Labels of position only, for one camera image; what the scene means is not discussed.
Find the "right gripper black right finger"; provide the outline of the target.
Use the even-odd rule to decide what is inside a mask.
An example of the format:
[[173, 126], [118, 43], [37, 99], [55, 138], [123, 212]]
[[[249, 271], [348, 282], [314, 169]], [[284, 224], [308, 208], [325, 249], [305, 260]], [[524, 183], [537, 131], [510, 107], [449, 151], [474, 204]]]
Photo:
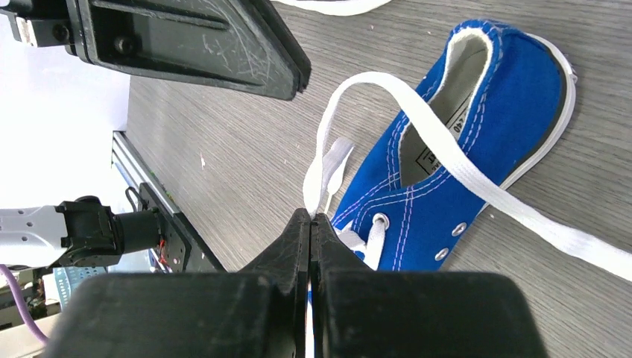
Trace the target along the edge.
[[311, 226], [316, 357], [546, 357], [509, 278], [470, 271], [374, 271], [324, 214]]

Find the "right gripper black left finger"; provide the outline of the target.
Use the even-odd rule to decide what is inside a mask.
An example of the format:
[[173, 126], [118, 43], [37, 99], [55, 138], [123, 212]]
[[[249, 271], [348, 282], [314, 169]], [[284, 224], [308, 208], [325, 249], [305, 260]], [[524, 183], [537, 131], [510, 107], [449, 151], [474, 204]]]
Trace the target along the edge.
[[102, 274], [61, 313], [45, 357], [304, 357], [310, 215], [237, 272]]

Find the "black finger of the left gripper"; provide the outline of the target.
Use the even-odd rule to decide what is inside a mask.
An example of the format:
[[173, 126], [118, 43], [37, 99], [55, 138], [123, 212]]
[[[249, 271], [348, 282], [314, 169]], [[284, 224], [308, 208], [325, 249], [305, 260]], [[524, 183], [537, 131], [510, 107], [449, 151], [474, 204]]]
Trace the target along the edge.
[[290, 101], [311, 62], [269, 1], [69, 1], [75, 52], [146, 78]]

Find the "blue sneaker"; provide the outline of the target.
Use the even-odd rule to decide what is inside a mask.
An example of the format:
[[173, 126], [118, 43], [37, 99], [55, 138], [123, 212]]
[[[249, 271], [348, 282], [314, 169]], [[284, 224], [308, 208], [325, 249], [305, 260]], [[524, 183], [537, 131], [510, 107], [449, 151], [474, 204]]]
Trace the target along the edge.
[[304, 1], [275, 0], [280, 4], [314, 11], [329, 16], [356, 16], [368, 13], [391, 2], [391, 0], [340, 0], [340, 1]]
[[319, 123], [315, 157], [303, 181], [314, 216], [344, 169], [353, 144], [328, 144], [345, 90], [372, 84], [400, 112], [365, 157], [331, 220], [367, 266], [434, 271], [486, 208], [516, 220], [552, 247], [631, 278], [631, 254], [557, 223], [509, 193], [565, 131], [577, 78], [550, 41], [493, 20], [471, 19], [449, 34], [417, 87], [385, 72], [362, 72], [331, 95]]

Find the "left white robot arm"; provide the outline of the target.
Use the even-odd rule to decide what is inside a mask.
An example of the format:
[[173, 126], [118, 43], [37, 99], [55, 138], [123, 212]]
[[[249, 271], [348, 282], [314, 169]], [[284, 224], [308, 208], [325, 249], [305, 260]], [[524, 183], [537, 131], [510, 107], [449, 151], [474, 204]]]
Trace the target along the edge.
[[[289, 101], [311, 73], [306, 53], [269, 1], [3, 1], [14, 38], [63, 46], [83, 62], [144, 78]], [[127, 138], [113, 144], [140, 176], [115, 214], [95, 196], [1, 212], [1, 261], [23, 268], [105, 267], [157, 249], [175, 272], [221, 271], [186, 216]]]

